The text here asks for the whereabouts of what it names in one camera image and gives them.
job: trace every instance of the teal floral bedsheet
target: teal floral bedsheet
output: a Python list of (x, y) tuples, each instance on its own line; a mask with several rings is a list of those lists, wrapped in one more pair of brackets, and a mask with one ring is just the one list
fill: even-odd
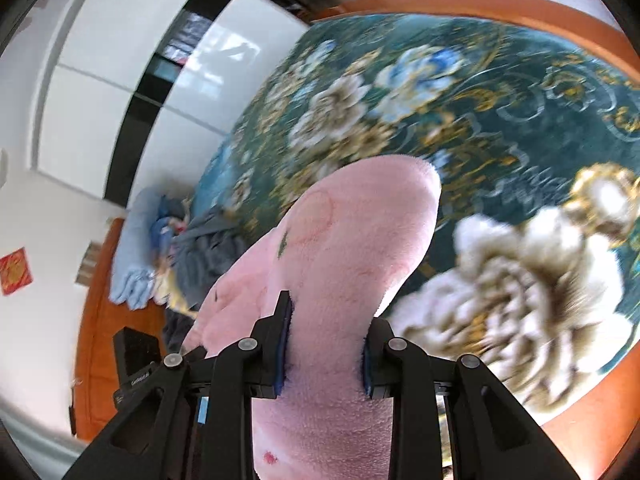
[[(473, 351), (530, 411), (557, 413), (637, 339), (639, 107), (640, 86), (544, 32), (412, 14), (327, 20), (245, 110), (194, 214), (222, 203), (255, 242), (350, 162), (430, 161), (438, 224), (387, 313), (396, 333), (436, 355)], [(464, 308), (465, 322), (428, 335), (434, 309), (457, 319)]]

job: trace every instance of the screw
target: screw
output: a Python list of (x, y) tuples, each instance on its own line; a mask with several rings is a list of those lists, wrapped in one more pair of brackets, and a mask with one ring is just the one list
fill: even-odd
[(465, 368), (478, 368), (480, 366), (480, 359), (472, 354), (463, 355), (462, 359), (460, 359), (460, 362), (462, 362), (462, 365)]
[(167, 368), (176, 368), (182, 364), (182, 356), (180, 354), (169, 354), (164, 358), (164, 366)]
[(401, 337), (390, 339), (388, 344), (392, 350), (404, 350), (406, 348), (406, 341)]
[(258, 346), (258, 342), (253, 337), (245, 337), (238, 341), (238, 348), (241, 350), (253, 350)]

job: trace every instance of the red spot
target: red spot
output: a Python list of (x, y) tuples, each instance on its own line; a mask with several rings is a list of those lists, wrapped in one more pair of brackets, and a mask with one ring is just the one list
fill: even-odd
[(273, 455), (271, 451), (267, 451), (264, 454), (264, 461), (269, 465), (273, 465), (278, 461), (278, 459)]

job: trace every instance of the pink towel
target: pink towel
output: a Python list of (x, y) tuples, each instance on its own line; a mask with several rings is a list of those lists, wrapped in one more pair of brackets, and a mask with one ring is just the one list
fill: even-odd
[(387, 478), (392, 401), (364, 394), (364, 338), (420, 264), (439, 195), (420, 159), (351, 164), (314, 184), (209, 292), (185, 341), (209, 356), (270, 316), (281, 290), (294, 304), (282, 394), (253, 402), (262, 480)]

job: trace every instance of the black glass stripe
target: black glass stripe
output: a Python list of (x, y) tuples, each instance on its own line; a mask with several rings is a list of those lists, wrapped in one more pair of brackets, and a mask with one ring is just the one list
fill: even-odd
[(104, 198), (123, 207), (151, 130), (182, 68), (231, 0), (188, 0), (172, 21), (140, 78), (111, 155)]

